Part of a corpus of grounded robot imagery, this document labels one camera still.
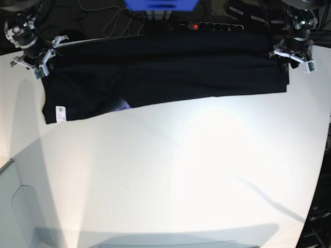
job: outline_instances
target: clothing label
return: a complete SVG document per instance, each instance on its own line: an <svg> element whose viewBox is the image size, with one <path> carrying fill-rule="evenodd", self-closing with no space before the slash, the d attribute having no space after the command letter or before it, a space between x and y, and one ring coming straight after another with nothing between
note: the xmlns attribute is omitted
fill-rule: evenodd
<svg viewBox="0 0 331 248"><path fill-rule="evenodd" d="M238 9L236 9L236 8L233 8L233 7L231 7L231 6L229 6L229 9L231 9L232 11L234 11L234 12L236 12L236 13L238 13L238 14L241 14L242 16L244 15L244 13L243 13L242 11L240 11L240 10L238 10Z"/></svg>
<svg viewBox="0 0 331 248"><path fill-rule="evenodd" d="M56 115L56 122L66 122L67 121L66 107L55 106L55 115Z"/></svg>
<svg viewBox="0 0 331 248"><path fill-rule="evenodd" d="M250 16L250 17L251 17L251 19L256 20L256 21L265 22L265 20L263 20L262 18L255 17L255 16Z"/></svg>

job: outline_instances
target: black garment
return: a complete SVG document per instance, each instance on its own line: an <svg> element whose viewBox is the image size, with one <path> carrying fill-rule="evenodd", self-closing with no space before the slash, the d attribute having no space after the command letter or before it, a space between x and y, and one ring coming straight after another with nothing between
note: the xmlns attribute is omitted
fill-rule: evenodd
<svg viewBox="0 0 331 248"><path fill-rule="evenodd" d="M265 36L176 34L98 41L62 48L55 69L42 82L46 123L55 106L67 120L111 111L210 96L286 92Z"/></svg>

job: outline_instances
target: white table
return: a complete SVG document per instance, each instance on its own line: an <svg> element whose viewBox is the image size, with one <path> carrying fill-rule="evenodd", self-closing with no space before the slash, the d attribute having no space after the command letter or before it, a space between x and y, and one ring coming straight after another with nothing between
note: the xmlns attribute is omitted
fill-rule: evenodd
<svg viewBox="0 0 331 248"><path fill-rule="evenodd" d="M2 146L59 247L234 240L295 247L331 113L331 50L283 94L206 98L45 125L30 71L0 57Z"/></svg>

